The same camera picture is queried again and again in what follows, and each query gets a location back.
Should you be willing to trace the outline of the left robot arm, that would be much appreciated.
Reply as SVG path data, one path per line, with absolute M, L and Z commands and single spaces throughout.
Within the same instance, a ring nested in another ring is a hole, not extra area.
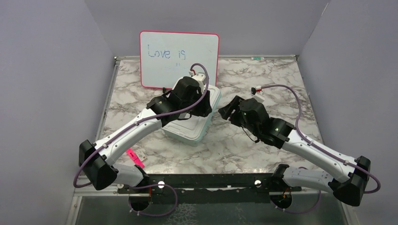
M 79 170 L 73 186 L 83 188 L 92 185 L 96 190 L 103 190 L 111 184 L 123 184 L 135 192 L 143 192 L 148 182 L 145 171 L 137 165 L 117 165 L 117 159 L 141 139 L 174 121 L 209 116 L 213 109 L 208 88 L 208 76 L 205 74 L 183 76 L 171 90 L 152 98 L 137 116 L 120 129 L 94 143 L 83 141 L 79 145 Z M 78 184 L 80 173 L 86 175 L 88 183 Z

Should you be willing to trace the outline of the white bin lid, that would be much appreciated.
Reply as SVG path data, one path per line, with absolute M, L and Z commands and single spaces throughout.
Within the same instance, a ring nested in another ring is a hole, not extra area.
M 182 113 L 177 120 L 168 123 L 162 128 L 166 135 L 191 146 L 197 146 L 205 135 L 211 118 L 221 98 L 220 90 L 207 83 L 205 74 L 196 74 L 189 80 L 184 76 L 178 80 L 172 90 L 163 88 L 163 95 L 169 99 L 180 102 L 180 96 L 193 80 L 199 82 L 200 90 L 207 88 L 207 93 L 200 103 L 189 112 Z

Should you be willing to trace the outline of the teal plastic bin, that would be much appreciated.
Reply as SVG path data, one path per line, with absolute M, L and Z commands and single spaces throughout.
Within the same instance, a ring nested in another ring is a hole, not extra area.
M 206 134 L 211 118 L 222 96 L 219 88 L 213 85 L 209 86 L 208 90 L 210 91 L 210 104 L 213 111 L 207 117 L 197 117 L 185 114 L 183 120 L 170 122 L 162 128 L 162 131 L 167 136 L 184 144 L 193 147 L 198 146 L 199 142 Z

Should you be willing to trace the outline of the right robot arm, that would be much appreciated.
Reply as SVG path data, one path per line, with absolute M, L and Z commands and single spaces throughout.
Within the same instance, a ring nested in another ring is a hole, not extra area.
M 271 177 L 271 186 L 275 190 L 308 187 L 332 193 L 347 205 L 360 205 L 369 180 L 366 173 L 370 170 L 371 161 L 367 157 L 353 158 L 313 139 L 306 142 L 294 125 L 283 119 L 270 117 L 265 106 L 254 98 L 243 99 L 235 96 L 218 112 L 224 120 L 247 129 L 256 137 L 257 142 L 292 152 L 321 168 L 321 171 L 307 171 L 279 165 Z

